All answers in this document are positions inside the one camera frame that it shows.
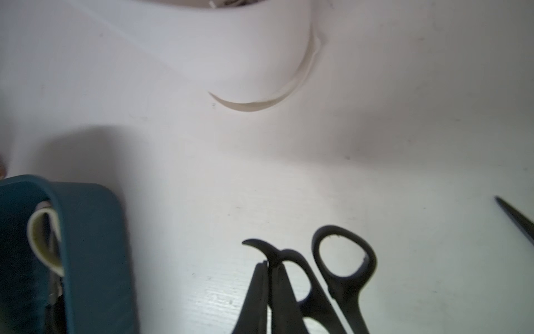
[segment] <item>teal container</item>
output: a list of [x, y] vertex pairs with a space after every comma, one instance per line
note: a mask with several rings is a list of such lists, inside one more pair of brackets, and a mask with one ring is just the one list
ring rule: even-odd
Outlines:
[[0, 323], [16, 334], [44, 331], [49, 271], [26, 238], [28, 218], [44, 200], [61, 224], [68, 334], [138, 333], [119, 201], [99, 184], [49, 182], [34, 175], [0, 181]]

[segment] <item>scissors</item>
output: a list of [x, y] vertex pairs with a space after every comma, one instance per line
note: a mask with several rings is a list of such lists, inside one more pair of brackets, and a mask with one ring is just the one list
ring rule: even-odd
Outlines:
[[[319, 246], [321, 241], [330, 235], [343, 236], [364, 250], [364, 261], [354, 274], [348, 277], [337, 276], [324, 264], [319, 254]], [[243, 244], [260, 250], [267, 257], [267, 261], [256, 265], [233, 334], [265, 334], [267, 305], [272, 310], [271, 332], [273, 334], [307, 334], [303, 317], [315, 319], [329, 333], [347, 333], [306, 258], [301, 253], [288, 249], [279, 250], [259, 239], [248, 239], [243, 241]], [[373, 249], [356, 234], [333, 225], [323, 226], [315, 232], [311, 248], [315, 263], [328, 286], [328, 292], [336, 300], [354, 334], [368, 334], [358, 298], [360, 291], [376, 269], [376, 255]], [[310, 292], [299, 302], [295, 299], [283, 261], [296, 263], [310, 280]]]
[[499, 204], [502, 210], [510, 217], [519, 230], [523, 232], [527, 239], [534, 245], [534, 224], [532, 221], [502, 198], [495, 196], [495, 201], [497, 201], [497, 204]]

